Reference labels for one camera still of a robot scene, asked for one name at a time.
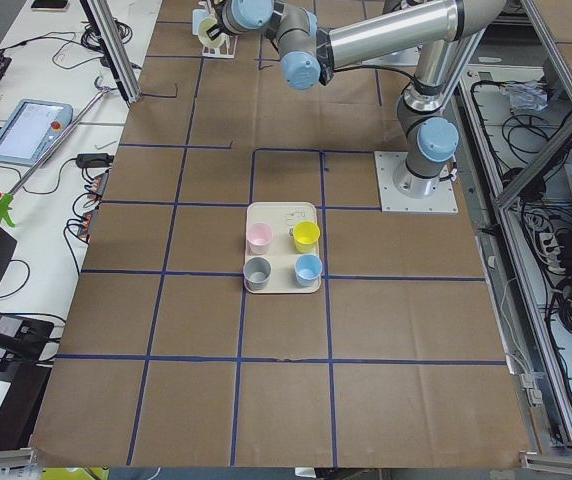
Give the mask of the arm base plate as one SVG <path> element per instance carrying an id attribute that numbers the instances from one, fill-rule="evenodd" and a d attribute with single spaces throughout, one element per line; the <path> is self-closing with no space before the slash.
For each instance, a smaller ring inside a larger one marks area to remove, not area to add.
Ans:
<path id="1" fill-rule="evenodd" d="M 454 215 L 458 213 L 454 187 L 443 167 L 437 177 L 414 176 L 406 165 L 406 152 L 374 153 L 380 206 L 384 213 Z"/>

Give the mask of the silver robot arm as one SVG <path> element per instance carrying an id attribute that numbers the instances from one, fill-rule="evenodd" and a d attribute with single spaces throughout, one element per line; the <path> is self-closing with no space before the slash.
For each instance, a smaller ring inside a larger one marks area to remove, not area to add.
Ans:
<path id="1" fill-rule="evenodd" d="M 375 58 L 419 48 L 416 70 L 397 104 L 409 151 L 393 173 L 395 188 L 413 199 L 434 193 L 455 154 L 459 133 L 441 109 L 486 27 L 504 8 L 501 1 L 426 1 L 325 29 L 311 12 L 284 1 L 214 1 L 211 6 L 216 24 L 207 32 L 210 38 L 261 33 L 274 43 L 284 78 L 296 90 L 326 85 L 351 67 L 371 67 Z"/>

